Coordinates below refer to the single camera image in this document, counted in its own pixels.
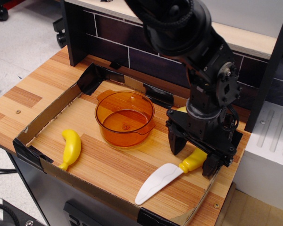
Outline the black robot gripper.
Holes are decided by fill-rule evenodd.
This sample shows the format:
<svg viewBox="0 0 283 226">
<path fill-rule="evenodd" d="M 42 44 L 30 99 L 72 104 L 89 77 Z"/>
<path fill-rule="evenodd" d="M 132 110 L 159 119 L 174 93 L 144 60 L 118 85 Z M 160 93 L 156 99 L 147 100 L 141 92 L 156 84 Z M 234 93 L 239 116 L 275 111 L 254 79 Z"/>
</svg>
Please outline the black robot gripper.
<svg viewBox="0 0 283 226">
<path fill-rule="evenodd" d="M 224 110 L 217 117 L 194 118 L 188 113 L 170 109 L 168 120 L 168 140 L 172 153 L 177 155 L 187 142 L 192 143 L 208 154 L 203 163 L 202 175 L 212 177 L 221 166 L 230 166 L 237 150 L 232 143 L 237 129 L 235 115 Z"/>
</svg>

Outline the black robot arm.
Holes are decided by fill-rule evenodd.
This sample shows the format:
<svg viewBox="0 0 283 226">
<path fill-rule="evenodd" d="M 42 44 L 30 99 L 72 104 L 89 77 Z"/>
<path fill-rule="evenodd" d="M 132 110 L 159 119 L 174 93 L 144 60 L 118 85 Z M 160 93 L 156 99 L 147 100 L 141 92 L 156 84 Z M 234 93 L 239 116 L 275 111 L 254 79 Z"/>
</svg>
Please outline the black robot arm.
<svg viewBox="0 0 283 226">
<path fill-rule="evenodd" d="M 210 178 L 230 166 L 236 154 L 231 135 L 239 125 L 232 102 L 241 86 L 233 52 L 212 27 L 208 8 L 199 0 L 129 0 L 142 21 L 149 44 L 160 55 L 186 68 L 190 96 L 186 112 L 168 110 L 171 150 L 179 153 L 187 142 L 207 154 L 203 176 Z"/>
</svg>

